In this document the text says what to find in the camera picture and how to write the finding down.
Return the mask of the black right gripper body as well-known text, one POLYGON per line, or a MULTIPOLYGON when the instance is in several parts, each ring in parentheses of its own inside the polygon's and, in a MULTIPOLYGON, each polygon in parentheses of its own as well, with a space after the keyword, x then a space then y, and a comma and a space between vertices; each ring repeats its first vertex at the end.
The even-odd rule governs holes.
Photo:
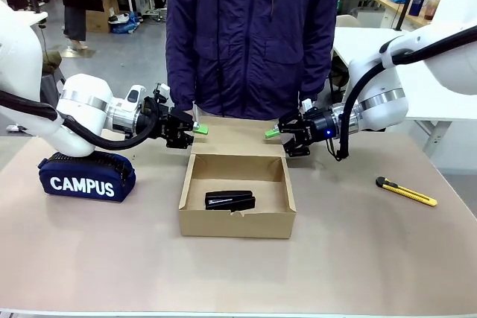
POLYGON ((303 121, 311 141, 336 137, 336 124, 331 109, 312 107, 303 114, 303 121))

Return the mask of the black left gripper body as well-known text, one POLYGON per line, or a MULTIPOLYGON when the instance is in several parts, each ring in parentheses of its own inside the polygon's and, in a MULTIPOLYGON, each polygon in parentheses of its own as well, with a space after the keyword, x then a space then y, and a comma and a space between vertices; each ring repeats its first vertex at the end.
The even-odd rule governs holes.
POLYGON ((143 105, 145 132, 149 139, 164 139, 167 145, 173 145, 170 108, 160 104, 156 98, 146 97, 143 105))

